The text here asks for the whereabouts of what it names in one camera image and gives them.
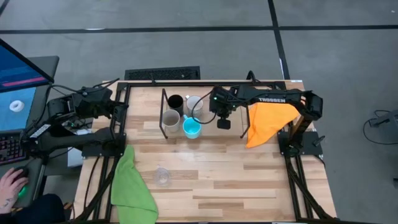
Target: orange cloth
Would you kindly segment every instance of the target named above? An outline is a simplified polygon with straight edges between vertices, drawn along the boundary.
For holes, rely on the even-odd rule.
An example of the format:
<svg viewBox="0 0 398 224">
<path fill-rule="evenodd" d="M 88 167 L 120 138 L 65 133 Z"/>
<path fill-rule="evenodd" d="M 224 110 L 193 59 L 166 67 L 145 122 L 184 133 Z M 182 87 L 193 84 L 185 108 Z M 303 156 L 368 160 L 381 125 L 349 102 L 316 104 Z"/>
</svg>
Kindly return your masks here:
<svg viewBox="0 0 398 224">
<path fill-rule="evenodd" d="M 289 104 L 256 103 L 249 109 L 250 128 L 246 147 L 264 144 L 287 123 L 294 120 L 299 112 Z"/>
</svg>

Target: white mug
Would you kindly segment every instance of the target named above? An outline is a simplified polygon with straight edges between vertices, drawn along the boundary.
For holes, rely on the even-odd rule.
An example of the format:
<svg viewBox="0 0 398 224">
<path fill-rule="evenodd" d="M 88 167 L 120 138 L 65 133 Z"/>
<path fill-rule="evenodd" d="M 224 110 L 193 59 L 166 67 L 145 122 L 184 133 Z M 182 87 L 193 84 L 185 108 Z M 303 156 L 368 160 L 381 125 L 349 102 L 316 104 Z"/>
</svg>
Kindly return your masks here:
<svg viewBox="0 0 398 224">
<path fill-rule="evenodd" d="M 162 122 L 169 131 L 176 132 L 180 129 L 180 114 L 175 110 L 167 110 L 163 113 Z"/>
<path fill-rule="evenodd" d="M 195 109 L 193 110 L 193 116 L 198 118 L 201 115 L 201 109 L 203 108 L 203 100 L 201 100 L 200 96 L 186 96 L 187 99 L 187 108 L 188 108 L 188 115 L 192 115 L 193 106 L 199 101 Z"/>
</svg>

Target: blue cup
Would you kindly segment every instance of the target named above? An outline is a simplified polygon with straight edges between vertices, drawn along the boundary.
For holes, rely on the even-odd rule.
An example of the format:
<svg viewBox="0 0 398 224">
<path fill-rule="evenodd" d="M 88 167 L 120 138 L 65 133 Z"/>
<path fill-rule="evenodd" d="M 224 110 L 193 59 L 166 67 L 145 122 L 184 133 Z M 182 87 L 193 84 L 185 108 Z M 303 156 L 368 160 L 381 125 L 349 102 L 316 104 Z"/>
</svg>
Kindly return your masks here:
<svg viewBox="0 0 398 224">
<path fill-rule="evenodd" d="M 199 137 L 201 132 L 201 124 L 194 121 L 193 118 L 187 117 L 187 115 L 184 115 L 184 119 L 185 121 L 182 124 L 182 128 L 184 129 L 186 137 L 189 139 L 195 139 Z"/>
</svg>

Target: person's hand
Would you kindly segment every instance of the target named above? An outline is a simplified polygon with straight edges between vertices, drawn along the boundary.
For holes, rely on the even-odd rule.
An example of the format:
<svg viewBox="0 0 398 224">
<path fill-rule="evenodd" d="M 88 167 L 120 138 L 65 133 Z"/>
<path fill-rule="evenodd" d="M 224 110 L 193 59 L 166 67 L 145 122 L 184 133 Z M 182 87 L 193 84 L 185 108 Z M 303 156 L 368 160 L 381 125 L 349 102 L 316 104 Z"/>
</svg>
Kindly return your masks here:
<svg viewBox="0 0 398 224">
<path fill-rule="evenodd" d="M 12 206 L 17 202 L 18 193 L 27 184 L 27 178 L 14 179 L 22 172 L 22 169 L 14 172 L 9 169 L 0 180 L 0 214 L 10 213 Z"/>
</svg>

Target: clear plastic cup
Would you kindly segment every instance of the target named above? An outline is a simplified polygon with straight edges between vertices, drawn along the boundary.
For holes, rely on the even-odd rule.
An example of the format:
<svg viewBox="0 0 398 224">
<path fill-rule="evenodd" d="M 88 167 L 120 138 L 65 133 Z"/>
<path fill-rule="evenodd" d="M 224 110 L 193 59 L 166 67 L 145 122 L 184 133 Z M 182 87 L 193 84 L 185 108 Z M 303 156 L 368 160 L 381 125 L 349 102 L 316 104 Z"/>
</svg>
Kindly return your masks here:
<svg viewBox="0 0 398 224">
<path fill-rule="evenodd" d="M 165 187 L 170 184 L 171 176 L 167 169 L 158 166 L 155 171 L 155 183 L 158 186 Z"/>
</svg>

